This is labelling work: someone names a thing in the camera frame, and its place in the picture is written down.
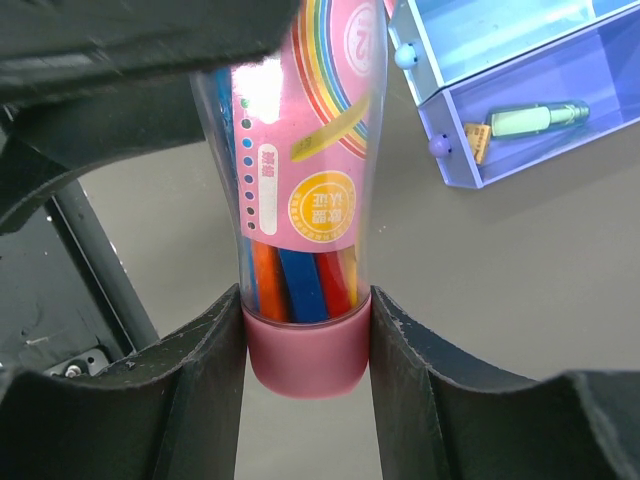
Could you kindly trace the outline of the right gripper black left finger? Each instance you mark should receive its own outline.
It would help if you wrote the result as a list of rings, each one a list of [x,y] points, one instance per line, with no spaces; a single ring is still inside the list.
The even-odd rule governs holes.
[[[5,479],[230,479],[246,364],[237,287],[96,376],[1,373]]]

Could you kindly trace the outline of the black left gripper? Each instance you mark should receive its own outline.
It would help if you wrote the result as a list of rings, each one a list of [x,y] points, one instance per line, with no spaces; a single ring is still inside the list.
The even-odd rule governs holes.
[[[297,1],[4,1],[1,101],[31,104],[261,59]],[[188,75],[21,111],[1,148],[1,231],[13,233],[72,181],[203,141]]]

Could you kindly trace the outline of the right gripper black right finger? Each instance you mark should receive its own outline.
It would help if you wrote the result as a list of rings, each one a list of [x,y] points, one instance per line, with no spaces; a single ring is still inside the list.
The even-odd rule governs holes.
[[[639,375],[532,380],[493,366],[371,290],[370,378],[387,479],[635,479]]]

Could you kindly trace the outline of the colourful tube pink cap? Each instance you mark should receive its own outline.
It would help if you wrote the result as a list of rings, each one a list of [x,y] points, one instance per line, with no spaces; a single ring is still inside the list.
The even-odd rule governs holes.
[[[278,51],[191,79],[235,229],[251,366],[289,398],[348,393],[369,361],[386,79],[379,1],[305,1]]]

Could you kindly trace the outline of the small orange eraser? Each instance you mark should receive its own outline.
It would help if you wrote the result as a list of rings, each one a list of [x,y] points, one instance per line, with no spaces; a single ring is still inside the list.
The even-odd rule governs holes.
[[[475,163],[481,165],[486,158],[491,140],[491,127],[480,123],[465,123],[464,132]]]

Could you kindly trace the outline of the purple drawer box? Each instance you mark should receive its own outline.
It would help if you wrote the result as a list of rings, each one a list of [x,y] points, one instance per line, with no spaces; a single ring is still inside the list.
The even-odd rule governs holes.
[[[444,183],[481,189],[639,121],[639,7],[447,87],[418,108]]]

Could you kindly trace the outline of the light blue drawer box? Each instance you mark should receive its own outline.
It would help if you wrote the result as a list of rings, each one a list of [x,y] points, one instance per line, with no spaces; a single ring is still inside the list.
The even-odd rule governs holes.
[[[637,6],[637,1],[395,1],[395,63],[416,105],[441,89]]]

